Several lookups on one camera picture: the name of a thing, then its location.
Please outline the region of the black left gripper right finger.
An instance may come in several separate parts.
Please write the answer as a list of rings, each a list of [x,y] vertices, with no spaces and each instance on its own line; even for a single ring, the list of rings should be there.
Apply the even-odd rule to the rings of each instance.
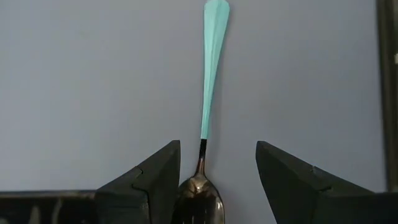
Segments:
[[[256,144],[256,164],[277,223],[311,223],[318,199],[324,195],[373,193],[266,141]]]

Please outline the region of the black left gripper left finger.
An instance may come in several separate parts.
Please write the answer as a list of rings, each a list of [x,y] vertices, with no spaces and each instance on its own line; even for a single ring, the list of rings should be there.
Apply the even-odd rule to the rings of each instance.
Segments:
[[[95,193],[99,223],[169,224],[180,180],[180,141],[172,140]]]

